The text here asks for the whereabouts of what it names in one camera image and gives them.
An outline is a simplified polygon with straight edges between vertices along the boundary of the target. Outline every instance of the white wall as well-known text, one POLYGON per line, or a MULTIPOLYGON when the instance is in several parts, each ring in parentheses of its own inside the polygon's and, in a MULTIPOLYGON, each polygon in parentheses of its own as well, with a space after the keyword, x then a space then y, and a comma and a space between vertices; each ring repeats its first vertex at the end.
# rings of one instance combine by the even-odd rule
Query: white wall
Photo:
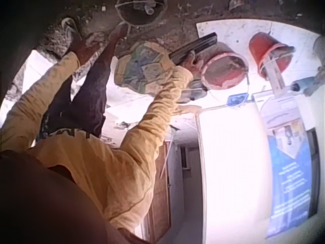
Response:
POLYGON ((184 172, 183 178, 185 216, 174 243, 200 244, 203 234, 203 188, 198 147, 188 149, 187 162, 191 170, 184 172))
MULTIPOLYGON (((323 91, 297 98, 306 129, 316 126, 323 148, 323 91)), ((324 224, 324 187, 318 214, 298 228, 265 240, 272 204, 267 136, 254 103, 199 116, 203 154, 205 243, 310 243, 324 224)), ((321 152, 323 186, 324 157, 321 152)))
POLYGON ((171 244, 182 227, 184 220, 184 194, 181 153, 179 146, 173 144, 168 157, 169 193, 172 226, 160 240, 160 244, 171 244))

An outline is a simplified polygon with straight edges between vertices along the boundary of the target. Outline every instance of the sleeve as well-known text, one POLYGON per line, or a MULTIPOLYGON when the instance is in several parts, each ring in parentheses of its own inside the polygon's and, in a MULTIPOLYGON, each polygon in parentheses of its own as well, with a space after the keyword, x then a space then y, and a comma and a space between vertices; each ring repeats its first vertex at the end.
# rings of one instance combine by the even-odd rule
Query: sleeve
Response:
POLYGON ((189 70, 175 67, 142 120, 127 132, 122 141, 120 149, 127 152, 151 179, 154 179, 156 173, 155 159, 177 108, 177 100, 192 79, 189 70))
POLYGON ((79 66, 77 56, 68 53, 22 95, 8 112, 1 128, 1 151, 24 151, 31 146, 55 94, 79 66))

